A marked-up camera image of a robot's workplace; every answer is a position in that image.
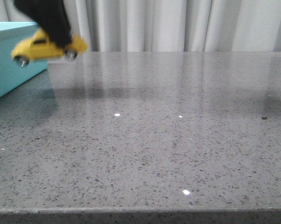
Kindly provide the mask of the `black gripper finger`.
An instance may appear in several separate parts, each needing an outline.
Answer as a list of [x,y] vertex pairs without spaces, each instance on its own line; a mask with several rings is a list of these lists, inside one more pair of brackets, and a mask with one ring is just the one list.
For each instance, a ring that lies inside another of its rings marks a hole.
[[62,0],[15,0],[14,6],[34,20],[60,48],[72,42],[71,27]]

